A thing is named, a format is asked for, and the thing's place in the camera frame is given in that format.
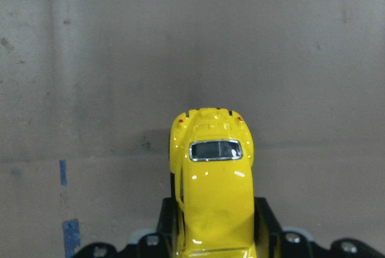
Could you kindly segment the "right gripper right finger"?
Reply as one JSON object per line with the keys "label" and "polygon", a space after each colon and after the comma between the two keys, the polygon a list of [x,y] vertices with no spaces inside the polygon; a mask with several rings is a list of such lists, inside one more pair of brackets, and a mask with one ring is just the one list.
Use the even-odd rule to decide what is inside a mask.
{"label": "right gripper right finger", "polygon": [[258,257],[281,257],[280,234],[282,227],[271,210],[267,199],[254,198],[254,241]]}

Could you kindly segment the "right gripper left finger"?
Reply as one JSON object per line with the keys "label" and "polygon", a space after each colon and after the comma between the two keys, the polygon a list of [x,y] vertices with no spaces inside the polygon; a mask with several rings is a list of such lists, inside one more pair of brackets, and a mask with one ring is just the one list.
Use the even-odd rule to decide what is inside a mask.
{"label": "right gripper left finger", "polygon": [[180,222],[178,206],[174,198],[167,197],[162,200],[156,232],[160,236],[162,247],[166,250],[166,257],[180,257],[178,244]]}

